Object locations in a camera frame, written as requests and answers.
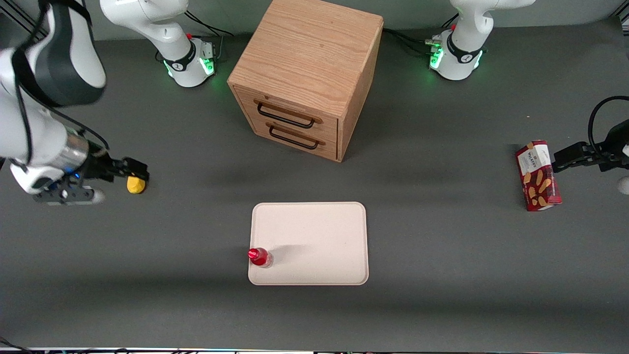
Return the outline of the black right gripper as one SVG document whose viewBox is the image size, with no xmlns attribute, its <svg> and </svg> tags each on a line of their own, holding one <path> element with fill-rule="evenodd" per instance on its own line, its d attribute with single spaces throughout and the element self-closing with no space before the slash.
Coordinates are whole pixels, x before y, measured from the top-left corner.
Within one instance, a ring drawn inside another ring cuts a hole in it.
<svg viewBox="0 0 629 354">
<path fill-rule="evenodd" d="M 76 169 L 76 174 L 85 180 L 98 179 L 109 183 L 112 183 L 116 176 L 135 177 L 143 181 L 150 180 L 150 173 L 146 164 L 130 157 L 113 160 L 104 147 L 88 148 L 86 160 Z"/>
</svg>

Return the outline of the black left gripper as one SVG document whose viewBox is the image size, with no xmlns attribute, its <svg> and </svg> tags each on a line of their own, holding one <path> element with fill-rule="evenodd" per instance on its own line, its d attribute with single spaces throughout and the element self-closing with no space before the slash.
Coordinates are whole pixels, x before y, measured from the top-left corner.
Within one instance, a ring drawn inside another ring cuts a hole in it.
<svg viewBox="0 0 629 354">
<path fill-rule="evenodd" d="M 579 142 L 570 145 L 553 156 L 555 161 L 552 163 L 554 173 L 560 173 L 564 170 L 575 167 L 588 167 L 597 165 L 600 172 L 613 170 L 616 168 L 622 170 L 629 169 L 629 157 L 625 150 L 628 150 L 629 143 L 629 121 L 615 125 L 609 130 L 604 141 L 593 143 L 595 152 L 588 143 Z"/>
</svg>

